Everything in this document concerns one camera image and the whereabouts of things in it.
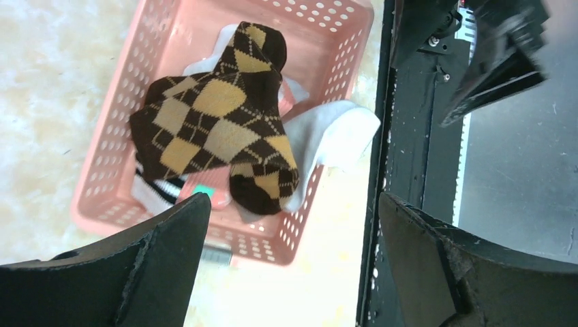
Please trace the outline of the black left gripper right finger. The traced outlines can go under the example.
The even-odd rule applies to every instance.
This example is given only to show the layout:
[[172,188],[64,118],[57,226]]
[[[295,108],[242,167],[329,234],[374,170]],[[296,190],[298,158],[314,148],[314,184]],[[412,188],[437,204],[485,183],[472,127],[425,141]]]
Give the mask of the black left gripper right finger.
[[577,325],[577,265],[515,251],[382,193],[379,218],[405,326]]

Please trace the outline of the brown argyle sock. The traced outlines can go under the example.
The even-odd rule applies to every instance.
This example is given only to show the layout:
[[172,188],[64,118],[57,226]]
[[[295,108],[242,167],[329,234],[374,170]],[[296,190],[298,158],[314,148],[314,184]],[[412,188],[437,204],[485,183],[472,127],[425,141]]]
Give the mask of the brown argyle sock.
[[260,111],[278,109],[286,60],[280,31],[243,21],[213,70],[152,82],[143,107],[129,119],[143,179],[228,167],[230,191],[233,166],[259,160],[245,152],[258,139],[250,125]]

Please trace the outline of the pink dotted sock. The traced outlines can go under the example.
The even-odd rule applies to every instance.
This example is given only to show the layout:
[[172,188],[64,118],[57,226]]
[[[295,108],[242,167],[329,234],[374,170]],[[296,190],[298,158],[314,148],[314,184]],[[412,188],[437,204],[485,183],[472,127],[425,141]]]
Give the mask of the pink dotted sock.
[[[286,82],[282,82],[278,94],[280,116],[284,116],[295,104],[296,100],[291,88]],[[184,201],[194,194],[205,193],[209,196],[213,209],[222,210],[226,208],[232,200],[226,184],[228,182],[228,175],[229,168],[225,167],[207,170],[189,176],[180,191],[177,203]]]

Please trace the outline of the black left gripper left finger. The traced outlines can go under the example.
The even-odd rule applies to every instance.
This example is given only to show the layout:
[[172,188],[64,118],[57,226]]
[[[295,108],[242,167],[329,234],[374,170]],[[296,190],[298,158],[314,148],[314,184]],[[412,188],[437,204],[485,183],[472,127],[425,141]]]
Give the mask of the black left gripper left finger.
[[1,267],[2,326],[182,326],[208,230],[198,193],[51,260]]

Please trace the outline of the white black striped sock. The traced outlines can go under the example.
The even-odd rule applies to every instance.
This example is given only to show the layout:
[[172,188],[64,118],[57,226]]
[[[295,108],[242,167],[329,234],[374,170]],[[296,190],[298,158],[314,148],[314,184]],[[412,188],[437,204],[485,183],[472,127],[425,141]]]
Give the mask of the white black striped sock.
[[315,166],[351,166],[379,126],[371,110],[348,100],[316,106],[285,123],[276,107],[260,111],[250,125],[258,139],[245,150],[259,160],[235,164],[230,176],[241,220],[253,223],[282,211],[296,212]]
[[[183,70],[181,74],[182,77],[197,73],[207,73],[213,70],[236,29],[236,24],[223,27],[219,32],[212,55],[201,61],[189,64]],[[309,98],[309,92],[297,81],[285,77],[283,82],[286,82],[291,88],[296,104]],[[177,203],[180,191],[189,176],[192,175],[183,175],[168,180],[146,181],[142,177],[142,165],[137,163],[131,195],[135,200],[139,201],[149,213],[158,214]]]

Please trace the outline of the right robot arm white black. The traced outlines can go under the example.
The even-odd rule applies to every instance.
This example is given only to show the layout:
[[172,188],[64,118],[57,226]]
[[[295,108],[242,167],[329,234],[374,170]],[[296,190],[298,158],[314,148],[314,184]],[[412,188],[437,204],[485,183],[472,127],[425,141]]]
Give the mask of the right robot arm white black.
[[[472,59],[446,105],[446,127],[472,111],[546,81],[534,55],[544,45],[549,13],[542,1],[466,1],[473,11]],[[463,24],[458,1],[396,1],[389,65],[399,69],[431,38],[442,40]]]

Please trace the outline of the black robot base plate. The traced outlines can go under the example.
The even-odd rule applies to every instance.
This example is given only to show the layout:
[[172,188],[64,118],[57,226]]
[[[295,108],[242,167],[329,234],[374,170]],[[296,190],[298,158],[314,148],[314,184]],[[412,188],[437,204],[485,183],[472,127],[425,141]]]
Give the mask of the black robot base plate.
[[395,42],[396,18],[426,27],[438,1],[386,1],[381,24],[376,114],[356,322],[359,326],[441,326],[459,294],[441,240],[419,222],[427,212],[453,221],[462,124],[443,128],[446,102],[463,78],[470,42],[453,35],[429,52]]

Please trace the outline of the white black striped sock front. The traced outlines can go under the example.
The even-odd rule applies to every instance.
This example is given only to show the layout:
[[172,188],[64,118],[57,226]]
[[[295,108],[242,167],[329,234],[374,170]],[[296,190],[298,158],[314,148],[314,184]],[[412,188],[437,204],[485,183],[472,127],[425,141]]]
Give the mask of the white black striped sock front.
[[[181,74],[182,77],[197,73],[207,73],[213,70],[236,29],[236,24],[223,27],[219,32],[212,55],[201,61],[189,64],[183,70]],[[297,81],[285,77],[283,82],[286,82],[291,88],[296,104],[309,98],[309,92]],[[131,195],[135,200],[139,201],[149,213],[158,214],[177,203],[180,191],[189,176],[192,175],[183,175],[168,180],[146,181],[142,177],[142,165],[137,163]]]

